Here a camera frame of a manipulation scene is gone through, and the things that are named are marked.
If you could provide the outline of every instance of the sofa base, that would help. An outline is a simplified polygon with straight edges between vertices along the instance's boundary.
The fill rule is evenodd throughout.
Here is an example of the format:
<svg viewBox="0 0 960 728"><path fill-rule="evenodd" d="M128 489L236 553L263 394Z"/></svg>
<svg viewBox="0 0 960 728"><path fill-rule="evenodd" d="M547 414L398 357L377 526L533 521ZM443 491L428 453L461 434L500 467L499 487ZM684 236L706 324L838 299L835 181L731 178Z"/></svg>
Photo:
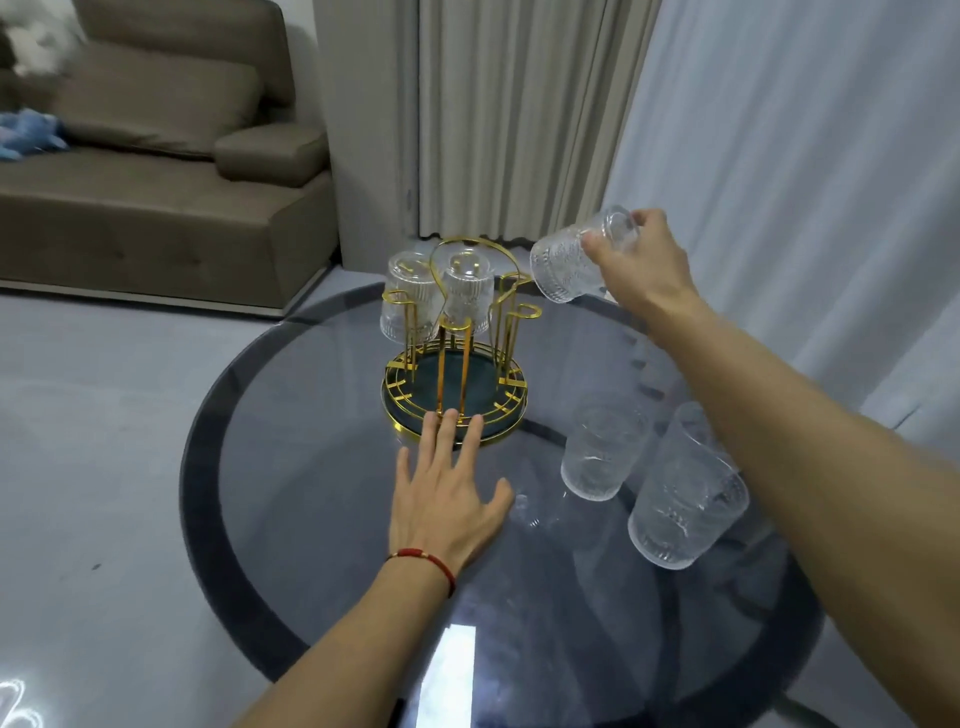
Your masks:
<svg viewBox="0 0 960 728"><path fill-rule="evenodd" d="M0 279L0 292L4 289L29 291L32 293L46 293L55 296L77 297L85 299L99 299L101 301L120 301L124 303L146 303L149 305L175 306L178 308L196 308L206 311L220 311L224 313L239 313L249 316L260 316L270 319L282 319L305 299L321 279L330 270L330 265L324 265L310 277L303 287L294 295L283 308L270 308L259 305L243 305L241 303L223 303L220 301L200 301L197 299L178 299L168 296L150 296L142 293L125 293L123 291L96 291L90 288L72 288L65 285L49 285L47 283L30 283L25 280Z"/></svg>

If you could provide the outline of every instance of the hand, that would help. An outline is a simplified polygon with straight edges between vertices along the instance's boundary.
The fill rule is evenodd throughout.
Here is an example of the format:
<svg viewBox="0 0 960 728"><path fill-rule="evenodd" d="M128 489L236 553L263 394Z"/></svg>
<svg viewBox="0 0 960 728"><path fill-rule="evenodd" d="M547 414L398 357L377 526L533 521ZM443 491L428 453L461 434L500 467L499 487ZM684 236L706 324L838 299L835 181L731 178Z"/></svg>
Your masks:
<svg viewBox="0 0 960 728"><path fill-rule="evenodd" d="M453 440L457 410L448 409L437 432L437 414L427 412L417 456L417 471L410 479L410 450L396 454L394 510L390 519L390 552L422 548L433 554L454 575L475 559L500 531L514 504L514 491L500 478L492 500L480 502L473 472L476 467L483 417L470 420L453 465Z"/></svg>
<svg viewBox="0 0 960 728"><path fill-rule="evenodd" d="M588 233L584 253L600 266L607 289L616 301L651 326L663 310L702 303L690 276L686 251L677 245L661 209L636 209L634 220L643 228L628 251L616 251L606 237Z"/></svg>

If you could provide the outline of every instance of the gray floor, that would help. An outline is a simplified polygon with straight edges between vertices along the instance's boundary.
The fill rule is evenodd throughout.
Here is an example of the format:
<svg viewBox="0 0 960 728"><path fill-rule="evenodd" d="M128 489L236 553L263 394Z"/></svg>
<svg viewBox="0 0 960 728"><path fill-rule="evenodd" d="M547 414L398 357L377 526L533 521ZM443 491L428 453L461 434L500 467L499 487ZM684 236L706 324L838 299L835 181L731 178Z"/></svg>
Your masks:
<svg viewBox="0 0 960 728"><path fill-rule="evenodd" d="M376 277L334 270L317 300ZM180 534L180 456L269 322L0 296L0 681L48 726L226 726L266 682Z"/></svg>

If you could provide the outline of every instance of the red string bracelet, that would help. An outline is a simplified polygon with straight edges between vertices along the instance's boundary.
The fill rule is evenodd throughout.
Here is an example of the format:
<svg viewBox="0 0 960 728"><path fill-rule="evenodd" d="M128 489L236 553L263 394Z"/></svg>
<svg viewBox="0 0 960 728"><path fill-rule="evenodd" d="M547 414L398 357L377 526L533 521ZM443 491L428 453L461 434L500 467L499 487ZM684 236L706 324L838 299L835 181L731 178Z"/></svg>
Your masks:
<svg viewBox="0 0 960 728"><path fill-rule="evenodd" d="M391 559L402 557L402 556L415 556L418 559L426 559L431 564L435 564L437 569L444 573L446 580L450 582L450 592L446 595L447 599L450 599L453 596L453 593L457 590L457 578L453 575L453 571L446 567L446 564L434 556L432 553L427 553L422 548L402 548L400 551L395 551L387 557L387 561Z"/></svg>

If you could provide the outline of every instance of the left hand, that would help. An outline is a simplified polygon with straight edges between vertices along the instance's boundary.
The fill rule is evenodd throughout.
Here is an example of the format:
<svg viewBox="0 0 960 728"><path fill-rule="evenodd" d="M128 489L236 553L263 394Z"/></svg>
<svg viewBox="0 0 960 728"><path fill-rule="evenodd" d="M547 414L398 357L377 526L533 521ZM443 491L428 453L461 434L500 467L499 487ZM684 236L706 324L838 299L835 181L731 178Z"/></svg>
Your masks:
<svg viewBox="0 0 960 728"><path fill-rule="evenodd" d="M489 503L477 496L473 474L483 432L483 417L470 420L457 464L453 442L458 412L448 409L437 431L438 416L427 412L410 477L410 450L396 454L396 487L390 520L390 552L421 548L433 554L458 575L499 533L514 504L514 491L500 478Z"/></svg>

